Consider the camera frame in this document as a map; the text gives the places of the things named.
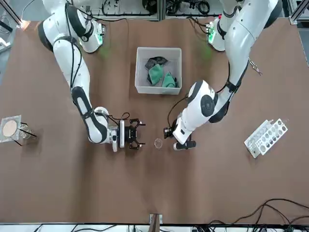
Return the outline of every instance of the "cable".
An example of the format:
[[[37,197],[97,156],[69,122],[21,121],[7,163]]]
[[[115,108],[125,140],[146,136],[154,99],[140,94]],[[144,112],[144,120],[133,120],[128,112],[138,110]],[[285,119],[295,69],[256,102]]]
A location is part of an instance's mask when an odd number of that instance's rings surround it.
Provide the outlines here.
[[[253,213],[251,213],[251,214],[249,214],[249,215],[246,215],[246,216],[243,216],[243,217],[240,217],[240,218],[238,218],[237,220],[235,220],[233,223],[224,224],[224,225],[229,227],[229,226],[232,226],[232,225],[236,224],[237,222],[239,222],[239,221],[242,220],[242,219],[246,219],[246,218],[252,217],[254,214],[256,214],[256,213],[259,211],[260,208],[262,208],[262,207],[265,206],[268,202],[271,202],[271,201],[285,201],[285,202],[290,202],[290,203],[296,204],[296,205],[298,205],[298,206],[301,206],[301,207],[303,207],[303,208],[309,209],[308,206],[305,206],[305,205],[303,205],[303,204],[300,204],[300,203],[297,203],[297,202],[294,202],[294,201],[291,201],[291,200],[288,200],[288,199],[285,199],[285,198],[272,198],[272,199],[269,199],[269,200],[265,201],[263,204],[261,204],[256,210],[254,210]],[[222,222],[219,221],[219,220],[213,220],[213,221],[211,221],[209,224],[211,225],[211,224],[214,223],[214,222],[220,222],[220,223],[222,224]]]
[[[289,227],[288,227],[288,228],[290,228],[290,227],[291,227],[291,225],[293,224],[293,222],[296,222],[297,220],[300,220],[300,219],[302,219],[302,218],[309,218],[309,216],[308,216],[308,215],[305,215],[305,216],[300,216],[300,217],[296,217],[296,218],[294,218],[294,219],[290,222],[290,224],[289,224]]]
[[[115,119],[115,120],[127,120],[129,117],[130,117],[130,113],[129,112],[124,112],[122,115],[121,115],[121,118],[119,119],[119,118],[115,118],[113,115],[109,115],[109,116],[111,116],[113,119]]]
[[[9,27],[11,27],[11,21],[8,19],[8,17],[6,17],[6,15],[7,15],[7,14],[1,16],[1,21],[2,21],[2,19],[8,20],[8,22],[9,22]],[[7,30],[2,30],[2,27],[0,28],[0,31],[1,31],[2,33],[6,33],[6,34],[10,33],[10,32],[7,31]]]
[[[94,17],[92,15],[92,13],[88,14],[88,13],[86,13],[85,11],[83,11],[83,10],[81,10],[79,8],[76,8],[76,9],[79,10],[80,12],[82,12],[83,14],[91,17],[91,19],[95,19],[95,20],[102,20],[102,21],[106,21],[106,22],[118,22],[118,21],[121,21],[121,20],[127,20],[126,18],[120,18],[120,19],[116,19],[116,20],[107,20],[107,19],[104,19],[104,18],[97,18],[97,17]]]
[[[31,3],[33,3],[34,1],[35,1],[35,0],[30,1],[30,2],[24,7],[24,9],[23,9],[23,11],[22,11],[22,13],[21,13],[21,21],[23,21],[23,15],[24,15],[25,9],[26,9]]]
[[[199,23],[199,21],[198,21],[198,19],[196,18],[196,20],[197,20],[197,22],[198,22],[198,26],[199,26],[199,28],[201,29],[201,31],[206,35],[206,31],[205,30],[203,30],[203,28],[202,28],[202,26],[200,25],[200,23]]]
[[[106,4],[107,0],[105,0],[104,4],[102,5],[102,15],[103,16],[152,16],[153,14],[149,13],[149,14],[133,14],[133,13],[130,13],[130,14],[127,14],[127,13],[123,13],[123,14],[107,14],[104,12],[104,7],[105,7],[105,4]]]
[[[73,37],[72,37],[72,34],[71,34],[70,25],[69,25],[68,5],[69,5],[69,2],[67,1],[66,5],[65,5],[65,13],[66,13],[67,27],[68,27],[68,30],[69,30],[69,35],[71,37],[71,47],[72,47],[72,67],[71,67],[71,80],[70,80],[70,89],[72,89],[73,70],[74,70],[74,47],[73,47]]]
[[[192,16],[188,16],[187,18],[192,19],[193,21],[195,21],[195,23],[197,23],[197,24],[200,25],[201,27],[206,27],[205,24],[200,23],[200,22],[198,21],[198,19],[194,19]]]
[[[103,231],[106,231],[112,227],[115,227],[116,225],[113,225],[113,226],[110,226],[108,228],[105,228],[103,230],[96,230],[96,229],[92,229],[92,228],[83,228],[83,229],[79,229],[79,230],[76,230],[76,231],[72,231],[72,232],[78,232],[78,231],[96,231],[96,232],[103,232]]]
[[[74,228],[71,230],[71,232],[73,232],[77,226],[78,226],[78,224],[76,224],[76,225],[74,226]]]
[[[43,226],[43,224],[41,224],[38,228],[36,228],[33,232],[37,232],[39,230],[39,228],[41,228]]]
[[[171,127],[171,126],[170,126],[170,123],[169,123],[169,115],[170,115],[170,113],[171,113],[172,110],[176,107],[176,105],[178,105],[181,101],[183,101],[183,100],[185,100],[185,99],[187,99],[187,98],[188,98],[188,97],[185,96],[183,99],[179,100],[176,104],[173,105],[173,107],[172,107],[171,110],[169,111],[169,114],[168,114],[168,124],[169,124],[169,127]]]
[[[208,15],[209,11],[211,10],[209,3],[205,0],[198,1],[195,4],[197,4],[197,9],[203,16]],[[201,5],[206,6],[207,10],[202,10]]]

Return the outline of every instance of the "black wire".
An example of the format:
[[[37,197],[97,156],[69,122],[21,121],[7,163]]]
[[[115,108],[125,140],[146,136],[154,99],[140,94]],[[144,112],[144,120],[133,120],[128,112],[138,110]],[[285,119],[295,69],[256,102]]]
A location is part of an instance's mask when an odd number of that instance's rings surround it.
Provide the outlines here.
[[[121,118],[115,118],[113,115],[109,115],[109,116],[111,116],[115,120],[127,120],[130,117],[130,113],[129,112],[124,112],[121,115]]]
[[[33,232],[37,232],[39,230],[39,228],[41,228],[43,226],[43,224],[41,224],[38,228],[36,228]]]
[[[300,219],[302,219],[302,218],[309,218],[309,216],[308,216],[308,215],[305,215],[305,216],[300,216],[300,217],[296,217],[296,218],[294,218],[294,219],[290,222],[290,224],[289,224],[289,227],[288,227],[288,228],[290,228],[290,227],[291,227],[291,225],[293,224],[293,222],[295,222],[295,221],[297,221],[297,220],[300,220]]]
[[[204,16],[204,15],[208,15],[208,13],[209,13],[209,11],[210,11],[210,6],[209,6],[209,3],[208,3],[207,1],[202,0],[202,1],[196,2],[195,4],[197,4],[197,9],[198,9],[198,11],[199,11],[203,16]],[[202,5],[202,4],[206,5],[206,7],[207,7],[207,10],[206,10],[206,11],[203,11],[203,10],[201,9],[201,5]]]
[[[80,53],[81,57],[80,57],[80,60],[79,60],[79,63],[78,63],[77,70],[76,70],[76,72],[75,72],[75,75],[74,75],[73,81],[72,81],[72,87],[73,87],[73,85],[74,85],[74,82],[75,82],[75,78],[76,78],[77,72],[79,71],[79,68],[80,68],[80,66],[81,66],[81,64],[82,64],[82,57],[83,57],[83,56],[82,56],[82,52],[81,52],[80,48],[79,48],[78,46],[76,46],[76,47],[77,47],[77,49],[78,49],[78,51],[79,51],[79,53]]]
[[[243,216],[243,217],[240,217],[240,218],[238,218],[236,221],[234,221],[233,223],[224,224],[224,225],[225,225],[225,226],[232,226],[232,225],[236,224],[237,222],[239,222],[239,221],[242,220],[242,219],[246,219],[246,218],[252,217],[254,214],[256,214],[256,213],[259,211],[260,208],[262,208],[263,206],[265,206],[265,204],[267,204],[268,202],[271,202],[271,201],[285,201],[285,202],[290,202],[290,203],[296,204],[296,205],[298,205],[298,206],[304,207],[304,208],[306,208],[306,209],[309,209],[308,206],[305,206],[305,205],[303,205],[303,204],[300,204],[300,203],[297,203],[297,202],[294,202],[294,201],[291,201],[291,200],[288,200],[288,199],[285,199],[285,198],[272,198],[272,199],[268,199],[268,200],[265,201],[263,204],[261,204],[256,210],[254,210],[253,213],[251,213],[251,214],[249,214],[249,215],[246,215],[246,216]],[[214,223],[214,222],[220,222],[220,221],[219,221],[219,220],[213,220],[213,221],[211,221],[209,224],[211,225],[211,224]]]
[[[107,14],[104,12],[104,7],[105,7],[105,4],[106,4],[107,0],[105,0],[104,4],[102,5],[102,15],[103,16],[152,16],[153,14],[149,13],[149,14],[126,14],[126,13],[123,13],[123,14]]]
[[[188,16],[187,18],[192,19],[193,21],[195,21],[195,23],[197,23],[197,24],[198,24],[199,26],[201,26],[201,27],[206,27],[205,24],[200,23],[200,22],[198,21],[198,19],[194,19],[192,16]]]
[[[71,232],[73,232],[77,226],[78,226],[78,224],[76,224],[76,225],[74,226],[74,228],[71,230]]]
[[[288,223],[290,223],[289,219],[282,213],[280,212],[278,209],[276,209],[275,207],[269,205],[269,204],[265,204],[265,206],[272,208],[273,210],[275,210],[277,213],[279,213],[283,218],[285,218],[287,220]]]
[[[67,21],[67,26],[68,26],[68,30],[69,30],[69,35],[71,37],[71,47],[72,47],[72,68],[71,68],[71,80],[70,80],[70,89],[72,88],[72,80],[73,80],[73,70],[74,70],[74,47],[73,47],[73,37],[71,34],[71,29],[70,29],[70,25],[69,25],[69,18],[68,18],[68,4],[69,2],[66,2],[65,5],[65,13],[66,13],[66,21]]]
[[[168,114],[168,124],[169,124],[169,127],[171,127],[171,126],[170,126],[170,123],[169,123],[169,115],[170,115],[170,113],[171,113],[172,110],[176,107],[176,105],[178,105],[181,101],[183,101],[183,100],[185,100],[185,99],[187,99],[187,98],[188,98],[188,97],[185,96],[184,98],[182,98],[181,100],[179,100],[176,104],[173,105],[173,107],[172,107],[171,110],[169,111],[169,114]]]
[[[97,231],[97,232],[103,232],[103,231],[106,231],[106,230],[108,230],[108,229],[110,229],[110,228],[112,228],[112,227],[115,227],[115,226],[116,226],[116,225],[113,225],[113,226],[110,226],[110,227],[105,228],[105,229],[103,229],[103,230],[96,230],[96,229],[92,229],[92,228],[83,228],[83,229],[76,230],[76,231],[74,231],[74,232],[78,232],[78,231]]]
[[[109,115],[106,115],[111,121],[113,121],[114,123],[116,123],[116,125],[117,126],[119,126],[119,123],[118,122],[116,122],[111,116],[109,116]]]
[[[104,18],[97,18],[97,17],[94,17],[92,14],[88,14],[86,13],[85,11],[75,7],[77,10],[79,10],[80,12],[82,12],[83,14],[87,15],[90,17],[90,19],[95,19],[95,20],[102,20],[102,21],[106,21],[106,22],[118,22],[118,21],[121,21],[121,20],[127,20],[126,18],[120,18],[120,19],[116,19],[116,20],[107,20],[107,19],[104,19]]]

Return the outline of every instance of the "robotic arm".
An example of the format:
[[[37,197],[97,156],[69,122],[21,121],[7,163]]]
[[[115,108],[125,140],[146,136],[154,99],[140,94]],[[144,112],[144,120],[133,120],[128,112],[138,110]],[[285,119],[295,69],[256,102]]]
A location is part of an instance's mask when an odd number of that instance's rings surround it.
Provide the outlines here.
[[[225,36],[229,61],[229,77],[223,89],[215,92],[205,81],[196,82],[188,93],[188,106],[179,114],[171,128],[164,129],[165,138],[174,136],[175,150],[196,146],[191,133],[201,125],[222,120],[241,85],[249,64],[249,54],[264,29],[278,0],[246,0]]]
[[[130,143],[130,149],[139,149],[143,144],[136,140],[137,127],[145,124],[132,119],[128,127],[123,120],[116,126],[110,126],[107,109],[93,109],[90,103],[90,75],[78,43],[86,52],[95,52],[103,43],[105,27],[94,20],[88,20],[78,10],[77,7],[88,1],[74,0],[72,5],[64,0],[43,0],[51,16],[38,27],[40,40],[56,57],[70,86],[73,103],[86,126],[89,141],[96,144],[110,143],[114,152],[118,147],[123,148],[125,142]]]

